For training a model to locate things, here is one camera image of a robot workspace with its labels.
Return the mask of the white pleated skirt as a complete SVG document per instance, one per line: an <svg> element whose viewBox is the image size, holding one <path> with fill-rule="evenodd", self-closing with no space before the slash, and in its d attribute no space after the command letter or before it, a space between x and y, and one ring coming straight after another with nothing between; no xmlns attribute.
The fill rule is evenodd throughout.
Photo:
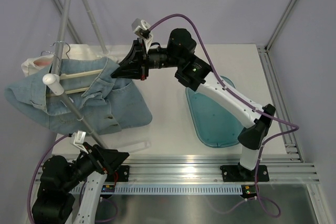
<svg viewBox="0 0 336 224"><path fill-rule="evenodd" d="M63 59L73 59L73 60L96 60L102 57L108 57L116 63L119 63L128 52L127 46L107 46L107 53L104 54L100 46L90 46L87 44L70 44L70 51L68 52L68 57L66 56L66 51L68 46L65 46L62 53ZM34 64L34 61L39 58L51 58L53 60L54 54L52 52L42 52L39 57L28 58L21 64L21 69L24 75L30 76L37 73L44 67L38 67Z"/></svg>

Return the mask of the cream velvet hanger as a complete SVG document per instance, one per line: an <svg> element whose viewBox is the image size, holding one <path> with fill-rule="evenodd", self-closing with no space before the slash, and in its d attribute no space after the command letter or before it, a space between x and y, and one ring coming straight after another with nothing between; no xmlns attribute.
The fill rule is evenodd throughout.
<svg viewBox="0 0 336 224"><path fill-rule="evenodd" d="M43 83L50 89L50 97L60 96L61 94L73 94L85 92L91 83L102 73L102 69L85 71L71 74L51 74L43 76Z"/></svg>

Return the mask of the pink hanger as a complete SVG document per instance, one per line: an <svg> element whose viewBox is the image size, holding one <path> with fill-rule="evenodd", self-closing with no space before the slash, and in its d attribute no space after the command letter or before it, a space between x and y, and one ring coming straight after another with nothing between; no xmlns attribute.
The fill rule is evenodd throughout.
<svg viewBox="0 0 336 224"><path fill-rule="evenodd" d="M38 67L44 67L52 63L51 58L39 58L34 61L34 64Z"/></svg>

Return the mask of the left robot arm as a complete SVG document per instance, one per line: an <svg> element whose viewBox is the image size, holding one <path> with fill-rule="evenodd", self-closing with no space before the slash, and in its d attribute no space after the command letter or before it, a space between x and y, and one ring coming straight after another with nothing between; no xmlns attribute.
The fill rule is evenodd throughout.
<svg viewBox="0 0 336 224"><path fill-rule="evenodd" d="M70 192L85 180L92 182L93 193L83 197L81 206L88 207L89 212L80 218L92 219L103 182L109 180L130 156L128 152L105 149L97 144L91 146L84 142L82 146L83 150L73 162L60 155L45 161L32 207L34 223L66 223L75 202Z"/></svg>

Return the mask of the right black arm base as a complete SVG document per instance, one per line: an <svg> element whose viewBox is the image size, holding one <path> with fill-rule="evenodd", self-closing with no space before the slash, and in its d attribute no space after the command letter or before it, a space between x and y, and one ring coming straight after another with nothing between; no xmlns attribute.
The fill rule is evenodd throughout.
<svg viewBox="0 0 336 224"><path fill-rule="evenodd" d="M248 170L240 164L222 165L219 169L222 172L223 182L254 182L255 175L257 182L270 181L266 165L259 165L253 170Z"/></svg>

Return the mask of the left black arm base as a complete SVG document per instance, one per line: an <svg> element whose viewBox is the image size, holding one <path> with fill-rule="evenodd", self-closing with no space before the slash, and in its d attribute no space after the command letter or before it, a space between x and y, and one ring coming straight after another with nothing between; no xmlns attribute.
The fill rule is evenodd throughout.
<svg viewBox="0 0 336 224"><path fill-rule="evenodd" d="M113 175L107 176L106 183L114 184L114 183L128 182L129 174L130 174L130 166L121 165Z"/></svg>

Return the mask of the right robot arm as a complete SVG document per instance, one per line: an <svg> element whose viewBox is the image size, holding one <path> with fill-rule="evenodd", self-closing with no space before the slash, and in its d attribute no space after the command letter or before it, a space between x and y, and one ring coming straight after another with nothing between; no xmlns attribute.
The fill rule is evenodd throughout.
<svg viewBox="0 0 336 224"><path fill-rule="evenodd" d="M253 102L217 78L214 68L195 55L196 41L185 28L174 29L165 48L146 47L145 40L150 36L148 30L137 34L139 38L133 41L129 53L111 77L143 81L151 69L176 67L175 77L180 84L215 101L243 126L238 136L242 145L239 163L220 167L223 180L247 182L255 179L261 143L272 124L275 107Z"/></svg>

